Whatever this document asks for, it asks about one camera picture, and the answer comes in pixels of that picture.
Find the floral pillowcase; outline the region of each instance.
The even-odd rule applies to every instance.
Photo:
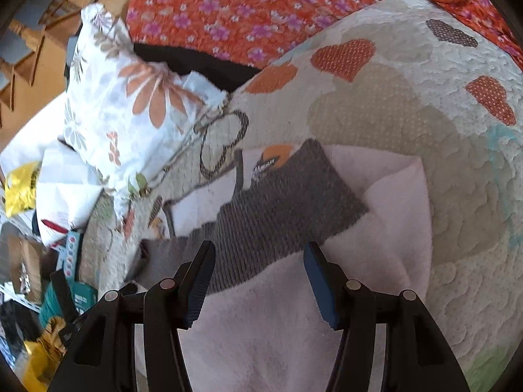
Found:
[[[64,137],[114,196],[118,219],[129,200],[158,184],[164,168],[227,102],[199,73],[180,77],[133,53],[129,33],[100,4],[82,10],[67,88]]]

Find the white quilted blanket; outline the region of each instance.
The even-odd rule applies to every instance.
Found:
[[[102,199],[80,274],[101,293],[118,287],[139,241],[158,232],[161,204],[212,179],[237,147],[315,137],[417,155],[432,211],[426,305],[471,389],[486,391],[523,330],[522,85],[507,54],[426,0],[367,7],[237,91],[228,114],[135,202],[124,232]]]

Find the cardboard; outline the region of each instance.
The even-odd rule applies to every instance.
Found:
[[[22,264],[29,277],[30,292],[25,295],[27,301],[41,304],[42,280],[40,277],[40,257],[42,255],[42,245],[35,241],[23,239],[21,237],[9,236],[9,272],[15,293],[20,293],[22,283],[20,276]]]

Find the orange heart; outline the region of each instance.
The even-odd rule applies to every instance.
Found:
[[[351,40],[318,49],[311,57],[311,64],[321,72],[352,82],[375,53],[376,46],[372,41]]]
[[[472,94],[492,116],[498,118],[505,125],[516,125],[516,115],[506,102],[507,90],[497,79],[481,75],[469,82],[465,90]]]
[[[281,66],[267,66],[245,87],[250,94],[272,93],[281,90],[297,74],[297,67],[289,62]]]

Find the yellow plastic bag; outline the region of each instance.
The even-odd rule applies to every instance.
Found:
[[[5,214],[12,217],[36,208],[36,182],[40,162],[31,162],[12,170],[5,178]]]
[[[24,342],[29,361],[21,380],[29,392],[47,391],[65,354],[65,347],[58,336],[64,327],[65,321],[62,318],[53,317],[37,342]]]

